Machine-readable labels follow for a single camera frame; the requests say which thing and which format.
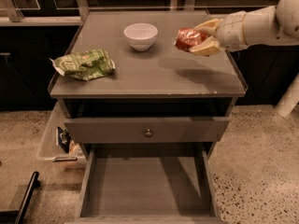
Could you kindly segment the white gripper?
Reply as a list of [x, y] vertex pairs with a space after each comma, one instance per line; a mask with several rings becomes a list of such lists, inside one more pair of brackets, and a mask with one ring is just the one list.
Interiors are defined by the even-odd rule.
[[248, 45], [244, 38], [245, 17], [246, 12], [239, 11], [227, 15], [224, 19], [212, 19], [198, 24], [194, 30], [209, 37], [201, 44], [189, 48], [189, 52], [197, 56], [210, 56], [224, 49], [228, 51], [246, 49]]

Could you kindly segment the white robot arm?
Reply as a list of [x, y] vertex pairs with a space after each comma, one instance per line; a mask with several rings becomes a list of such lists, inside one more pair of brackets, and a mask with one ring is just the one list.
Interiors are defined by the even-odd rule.
[[298, 45], [299, 0], [279, 0], [276, 7], [231, 13], [223, 19], [205, 21], [194, 30], [208, 35], [200, 45], [189, 48], [190, 53], [199, 56], [240, 51], [253, 45]]

